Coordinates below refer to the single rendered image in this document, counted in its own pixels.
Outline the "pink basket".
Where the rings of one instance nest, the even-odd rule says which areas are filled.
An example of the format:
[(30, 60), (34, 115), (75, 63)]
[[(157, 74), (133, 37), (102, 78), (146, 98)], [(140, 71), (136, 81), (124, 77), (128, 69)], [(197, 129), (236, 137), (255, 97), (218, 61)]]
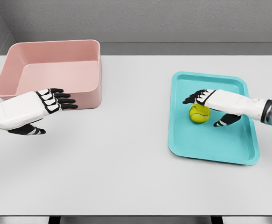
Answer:
[(96, 40), (19, 42), (10, 47), (0, 72), (0, 98), (29, 91), (63, 89), (79, 109), (102, 100), (102, 62)]

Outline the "yellow-green tennis ball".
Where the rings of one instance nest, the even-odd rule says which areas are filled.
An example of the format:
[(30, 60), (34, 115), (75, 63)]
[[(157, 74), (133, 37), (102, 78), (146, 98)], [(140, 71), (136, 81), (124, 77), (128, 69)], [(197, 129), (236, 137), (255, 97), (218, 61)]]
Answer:
[(190, 119), (197, 123), (202, 124), (209, 120), (211, 111), (207, 106), (201, 104), (193, 104), (189, 110)]

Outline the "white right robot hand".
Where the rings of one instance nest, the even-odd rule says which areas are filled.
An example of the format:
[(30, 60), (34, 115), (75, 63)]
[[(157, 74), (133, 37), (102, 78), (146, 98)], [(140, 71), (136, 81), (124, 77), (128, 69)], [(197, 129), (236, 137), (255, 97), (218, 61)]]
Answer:
[(243, 113), (237, 106), (241, 97), (242, 95), (229, 91), (202, 89), (189, 95), (182, 103), (196, 103), (215, 111), (224, 112), (225, 114), (213, 124), (214, 127), (221, 127), (229, 126), (241, 119)]

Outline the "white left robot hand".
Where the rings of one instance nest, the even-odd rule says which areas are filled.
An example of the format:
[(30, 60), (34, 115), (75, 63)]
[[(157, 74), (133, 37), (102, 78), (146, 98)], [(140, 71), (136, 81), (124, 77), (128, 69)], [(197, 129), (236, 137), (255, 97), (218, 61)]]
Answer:
[(33, 125), (44, 117), (66, 109), (77, 109), (76, 101), (63, 89), (30, 91), (4, 101), (0, 129), (18, 135), (42, 135), (46, 131)]

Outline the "blue tray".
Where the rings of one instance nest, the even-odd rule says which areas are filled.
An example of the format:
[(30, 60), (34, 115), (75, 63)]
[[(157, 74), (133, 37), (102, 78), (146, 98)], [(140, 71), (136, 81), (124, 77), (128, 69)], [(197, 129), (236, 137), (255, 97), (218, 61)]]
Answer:
[(242, 116), (229, 126), (214, 127), (224, 112), (211, 110), (207, 122), (197, 124), (189, 117), (191, 104), (183, 104), (185, 98), (202, 89), (222, 89), (248, 96), (246, 83), (237, 77), (193, 72), (177, 72), (173, 75), (169, 116), (169, 149), (178, 156), (254, 165), (260, 153), (252, 119)]

